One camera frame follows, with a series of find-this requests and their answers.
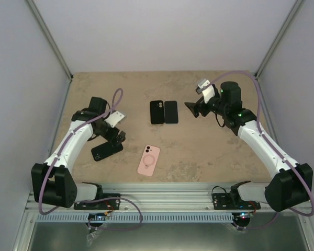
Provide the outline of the black phone with blue edge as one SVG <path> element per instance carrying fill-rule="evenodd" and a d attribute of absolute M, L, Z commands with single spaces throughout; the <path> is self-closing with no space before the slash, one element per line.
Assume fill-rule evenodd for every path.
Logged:
<path fill-rule="evenodd" d="M 164 103 L 164 115 L 166 124 L 178 123 L 178 107 L 177 101 L 165 101 Z"/>

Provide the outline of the black phone case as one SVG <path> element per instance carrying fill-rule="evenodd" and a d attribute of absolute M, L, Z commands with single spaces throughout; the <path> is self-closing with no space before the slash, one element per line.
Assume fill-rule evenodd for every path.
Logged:
<path fill-rule="evenodd" d="M 151 124 L 164 124 L 164 103 L 162 100 L 150 101 L 150 122 Z"/>

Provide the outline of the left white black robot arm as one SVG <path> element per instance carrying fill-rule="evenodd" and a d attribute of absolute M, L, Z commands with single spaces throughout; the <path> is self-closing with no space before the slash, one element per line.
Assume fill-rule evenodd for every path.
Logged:
<path fill-rule="evenodd" d="M 126 134 L 116 125 L 125 117 L 124 113 L 109 109 L 106 100 L 92 97 L 87 108 L 72 116 L 68 132 L 51 156 L 32 167 L 35 201 L 39 205 L 64 208 L 86 201 L 91 208 L 100 208 L 104 204 L 101 187 L 86 182 L 77 184 L 72 177 L 73 166 L 83 146 L 93 136 L 101 136 L 111 146 L 119 146 Z"/>

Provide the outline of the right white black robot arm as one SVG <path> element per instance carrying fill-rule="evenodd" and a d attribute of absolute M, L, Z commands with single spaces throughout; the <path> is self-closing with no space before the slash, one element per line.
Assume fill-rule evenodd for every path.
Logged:
<path fill-rule="evenodd" d="M 186 102 L 185 106 L 194 117 L 205 117 L 210 112 L 221 116 L 221 126 L 229 128 L 254 151 L 272 178 L 268 184 L 243 181 L 233 185 L 230 204 L 241 209 L 249 201 L 261 202 L 281 212 L 309 201 L 312 168 L 286 154 L 265 132 L 257 116 L 243 107 L 238 83 L 224 82 L 220 88 L 207 79 L 200 81 L 196 92 L 202 96 L 196 102 Z"/>

